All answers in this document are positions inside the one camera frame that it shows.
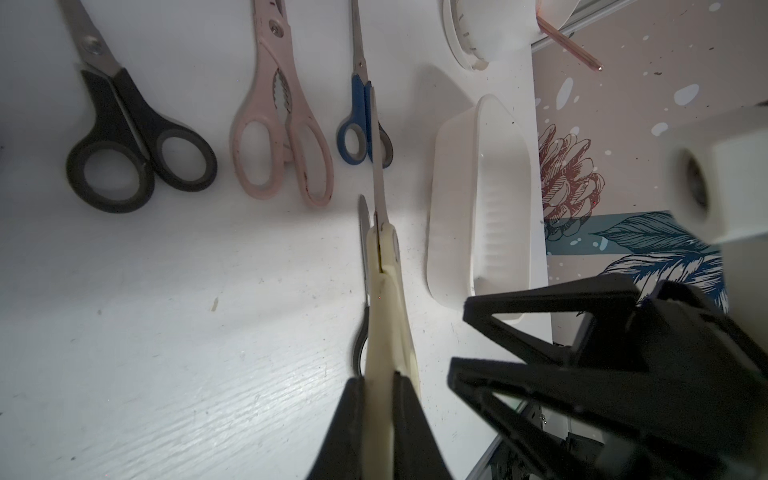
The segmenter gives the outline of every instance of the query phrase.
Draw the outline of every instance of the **floral wallpaper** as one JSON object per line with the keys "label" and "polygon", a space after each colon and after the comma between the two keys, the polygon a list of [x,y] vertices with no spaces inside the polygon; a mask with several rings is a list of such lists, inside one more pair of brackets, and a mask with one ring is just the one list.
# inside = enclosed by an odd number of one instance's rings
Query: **floral wallpaper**
{"label": "floral wallpaper", "polygon": [[[670,128],[768,98],[764,0],[638,0],[572,37],[596,74],[558,45],[533,55],[550,284],[602,273],[701,288],[727,311],[716,247],[666,211],[658,141]],[[577,313],[552,315],[571,344]]]}

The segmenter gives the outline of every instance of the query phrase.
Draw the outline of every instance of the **copper rod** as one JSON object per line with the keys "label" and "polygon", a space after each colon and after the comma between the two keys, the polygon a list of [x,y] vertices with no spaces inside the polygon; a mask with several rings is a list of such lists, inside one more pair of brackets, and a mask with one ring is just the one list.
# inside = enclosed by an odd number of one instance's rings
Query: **copper rod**
{"label": "copper rod", "polygon": [[539,28],[541,28],[541,30],[547,34],[549,38],[554,40],[562,48],[568,50],[573,56],[576,57],[576,59],[583,61],[585,65],[594,71],[603,71],[603,64],[600,63],[600,61],[595,57],[590,55],[589,52],[576,45],[573,40],[560,33],[559,30],[548,24],[547,21],[542,17],[536,15],[536,20],[538,20]]}

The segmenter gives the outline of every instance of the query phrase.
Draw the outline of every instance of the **white plastic tray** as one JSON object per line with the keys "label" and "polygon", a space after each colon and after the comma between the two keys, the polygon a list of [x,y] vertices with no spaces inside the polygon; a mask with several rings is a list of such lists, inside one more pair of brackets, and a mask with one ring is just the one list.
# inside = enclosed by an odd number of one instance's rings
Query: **white plastic tray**
{"label": "white plastic tray", "polygon": [[468,296],[528,289],[530,218],[528,148],[488,94],[437,135],[427,249],[435,300],[460,310]]}

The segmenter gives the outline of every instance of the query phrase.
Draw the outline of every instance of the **blue leaf illustration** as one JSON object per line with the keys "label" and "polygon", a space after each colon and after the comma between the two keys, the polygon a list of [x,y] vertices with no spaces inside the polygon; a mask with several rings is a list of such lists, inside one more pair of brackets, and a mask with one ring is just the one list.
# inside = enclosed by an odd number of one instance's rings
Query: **blue leaf illustration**
{"label": "blue leaf illustration", "polygon": [[633,253],[717,251],[677,224],[667,212],[629,217],[604,232],[593,233],[612,240]]}
{"label": "blue leaf illustration", "polygon": [[632,278],[645,299],[660,280],[686,283],[700,288],[724,312],[728,295],[723,281],[723,261],[719,254],[694,252],[633,254],[608,265],[601,275],[623,273]]}

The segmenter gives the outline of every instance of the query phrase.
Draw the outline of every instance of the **pink flower illustration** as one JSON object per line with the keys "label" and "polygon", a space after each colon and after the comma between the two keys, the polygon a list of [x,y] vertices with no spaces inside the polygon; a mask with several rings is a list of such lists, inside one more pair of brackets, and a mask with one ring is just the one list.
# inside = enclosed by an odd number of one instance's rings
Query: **pink flower illustration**
{"label": "pink flower illustration", "polygon": [[552,241],[579,231],[605,186],[603,177],[593,171],[592,159],[583,158],[591,140],[578,141],[573,134],[555,139],[556,131],[552,124],[538,139],[542,207],[547,240]]}

